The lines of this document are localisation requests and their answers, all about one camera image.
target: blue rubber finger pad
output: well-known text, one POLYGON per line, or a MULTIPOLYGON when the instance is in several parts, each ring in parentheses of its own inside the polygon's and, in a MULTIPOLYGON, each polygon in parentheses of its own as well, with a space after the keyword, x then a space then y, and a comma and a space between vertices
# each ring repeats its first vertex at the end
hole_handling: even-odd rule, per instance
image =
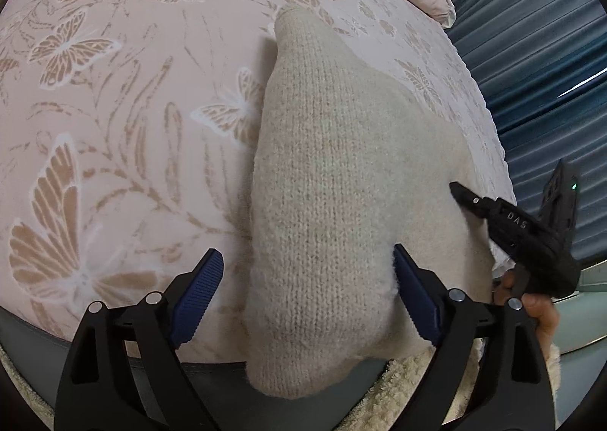
POLYGON ((394 268, 401 299, 414 322, 420 337, 436 346, 441 340, 441 315, 438 306, 424 288, 418 275, 419 268, 395 248, 394 268))
POLYGON ((222 276, 223 257, 216 251, 198 271, 173 310, 171 342, 175 347, 192 340, 222 276))

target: metal screw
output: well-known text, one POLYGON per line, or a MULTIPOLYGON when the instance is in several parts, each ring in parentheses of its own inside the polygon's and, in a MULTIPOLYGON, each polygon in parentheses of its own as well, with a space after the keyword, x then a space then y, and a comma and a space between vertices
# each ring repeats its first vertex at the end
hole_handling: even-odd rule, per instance
POLYGON ((146 296, 146 303, 158 304, 162 300, 162 294, 160 293, 149 293, 146 296))
POLYGON ((99 313, 103 308, 103 303, 101 301, 93 301, 89 304, 89 313, 99 313))
POLYGON ((508 306, 511 307, 513 310, 520 310, 523 307, 523 303, 521 303, 521 300, 516 298, 516 297, 511 297, 508 300, 508 306))
POLYGON ((465 294, 459 289, 451 289, 449 291, 449 298, 457 303, 461 303, 465 299, 465 294))

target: floral pattern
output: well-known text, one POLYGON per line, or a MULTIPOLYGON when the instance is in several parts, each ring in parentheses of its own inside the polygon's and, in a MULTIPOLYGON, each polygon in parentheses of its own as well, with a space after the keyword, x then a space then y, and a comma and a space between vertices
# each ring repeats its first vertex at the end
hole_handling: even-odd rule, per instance
POLYGON ((314 12, 458 124, 480 193, 513 200, 491 115, 406 0, 9 0, 0 13, 0 303, 70 339, 88 303, 139 301, 209 247, 225 275, 178 355, 247 355, 250 182, 285 4, 314 12))

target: human hand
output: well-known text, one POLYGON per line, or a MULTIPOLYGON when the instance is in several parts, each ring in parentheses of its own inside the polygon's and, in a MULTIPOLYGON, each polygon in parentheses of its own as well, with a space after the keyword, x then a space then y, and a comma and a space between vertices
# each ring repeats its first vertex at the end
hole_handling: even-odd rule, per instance
MULTIPOLYGON (((515 274, 513 270, 508 270, 502 277, 502 282, 494 292, 494 303, 498 306, 503 306, 504 303, 512 297, 510 289, 514 285, 515 274)), ((554 307, 554 303, 550 296, 545 294, 523 294, 521 298, 523 306, 527 314, 531 318, 538 320, 535 334, 539 340, 541 352, 544 354, 544 359, 548 359, 550 355, 550 345, 554 334, 557 331, 560 313, 554 307)))

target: knit sweater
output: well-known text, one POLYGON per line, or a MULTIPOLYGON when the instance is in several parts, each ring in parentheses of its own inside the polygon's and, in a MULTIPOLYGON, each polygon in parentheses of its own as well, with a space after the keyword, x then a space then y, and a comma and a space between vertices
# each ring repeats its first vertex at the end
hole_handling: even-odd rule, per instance
POLYGON ((395 243, 482 302, 493 258, 484 223, 450 195, 450 181, 478 189, 459 128, 313 13, 283 9, 275 33, 251 195, 247 373, 298 398, 363 357, 429 347, 398 296, 395 243))

